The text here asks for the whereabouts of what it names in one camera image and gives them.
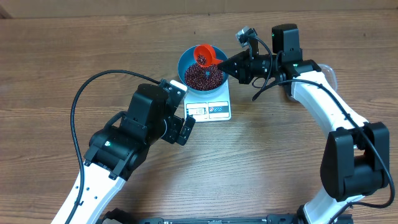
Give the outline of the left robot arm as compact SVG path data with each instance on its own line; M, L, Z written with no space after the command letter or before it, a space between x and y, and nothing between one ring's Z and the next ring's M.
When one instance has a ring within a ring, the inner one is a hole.
M127 111L113 116L91 137L83 170L53 223L96 223L145 160L158 139L185 145L195 119L175 115L188 88L172 80L140 84Z

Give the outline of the red measuring scoop blue handle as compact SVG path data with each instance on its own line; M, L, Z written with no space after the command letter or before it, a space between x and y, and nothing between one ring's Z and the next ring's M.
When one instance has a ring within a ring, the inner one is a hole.
M209 44L197 45L194 48L193 56L199 66L204 68L210 67L211 65L218 65L223 62L216 58L215 49Z

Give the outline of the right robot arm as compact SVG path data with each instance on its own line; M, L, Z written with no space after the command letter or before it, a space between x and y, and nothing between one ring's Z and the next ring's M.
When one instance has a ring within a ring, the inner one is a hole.
M351 223L347 208L364 205L364 198L389 187L388 203L396 190L389 171L389 130L370 123L352 110L328 83L321 66L304 60L295 24L272 28L272 43L261 55L262 40L255 29L242 28L236 38L243 51L219 64L219 69L249 84L262 77L263 90L282 86L289 98L313 116L326 136L320 166L322 187L294 215L268 215L268 223Z

